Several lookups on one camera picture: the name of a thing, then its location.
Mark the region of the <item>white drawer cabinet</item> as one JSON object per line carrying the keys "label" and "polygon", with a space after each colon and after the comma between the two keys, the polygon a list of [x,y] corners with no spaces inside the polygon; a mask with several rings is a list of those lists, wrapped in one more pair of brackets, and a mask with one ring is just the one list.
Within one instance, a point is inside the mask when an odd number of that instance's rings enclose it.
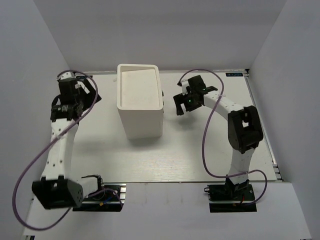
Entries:
{"label": "white drawer cabinet", "polygon": [[119,64],[116,105],[128,139],[161,137],[164,100],[159,68],[152,64]]}

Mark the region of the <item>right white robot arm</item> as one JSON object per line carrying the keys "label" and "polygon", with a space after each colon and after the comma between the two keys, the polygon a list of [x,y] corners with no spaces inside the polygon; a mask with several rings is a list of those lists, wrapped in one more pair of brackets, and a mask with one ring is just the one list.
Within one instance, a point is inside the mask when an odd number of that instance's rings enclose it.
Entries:
{"label": "right white robot arm", "polygon": [[202,137],[205,138],[213,113],[218,113],[227,122],[227,139],[232,147],[232,158],[225,178],[226,195],[236,200],[243,195],[249,185],[249,168],[255,149],[263,140],[264,134],[258,110],[255,106],[242,106],[228,99],[214,86],[206,86],[200,75],[179,80],[181,93],[173,97],[176,114],[191,112],[200,107],[211,109]]}

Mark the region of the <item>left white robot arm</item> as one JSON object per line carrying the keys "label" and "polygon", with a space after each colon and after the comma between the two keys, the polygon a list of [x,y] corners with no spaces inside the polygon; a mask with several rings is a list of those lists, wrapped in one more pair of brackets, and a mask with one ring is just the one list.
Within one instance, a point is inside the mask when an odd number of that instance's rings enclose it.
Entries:
{"label": "left white robot arm", "polygon": [[99,200],[106,187],[100,175],[72,178],[71,162],[78,119],[101,100],[84,76],[65,72],[58,77],[60,94],[51,104],[51,139],[45,168],[31,189],[46,210],[79,208],[89,195]]}

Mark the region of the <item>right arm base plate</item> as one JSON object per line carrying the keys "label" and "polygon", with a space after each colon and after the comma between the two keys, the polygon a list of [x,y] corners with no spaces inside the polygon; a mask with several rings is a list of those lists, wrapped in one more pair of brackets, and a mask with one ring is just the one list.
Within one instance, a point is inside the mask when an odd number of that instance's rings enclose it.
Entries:
{"label": "right arm base plate", "polygon": [[227,194],[224,184],[207,185],[203,191],[208,195],[210,213],[253,213],[257,212],[255,194],[251,184],[235,196]]}

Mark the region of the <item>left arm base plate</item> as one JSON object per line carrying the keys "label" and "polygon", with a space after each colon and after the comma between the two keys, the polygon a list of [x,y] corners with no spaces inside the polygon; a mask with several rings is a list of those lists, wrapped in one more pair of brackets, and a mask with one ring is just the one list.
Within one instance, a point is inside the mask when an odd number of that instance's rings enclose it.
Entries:
{"label": "left arm base plate", "polygon": [[104,184],[104,192],[89,198],[85,198],[78,208],[73,208],[73,212],[92,213],[119,213],[125,204],[126,183]]}

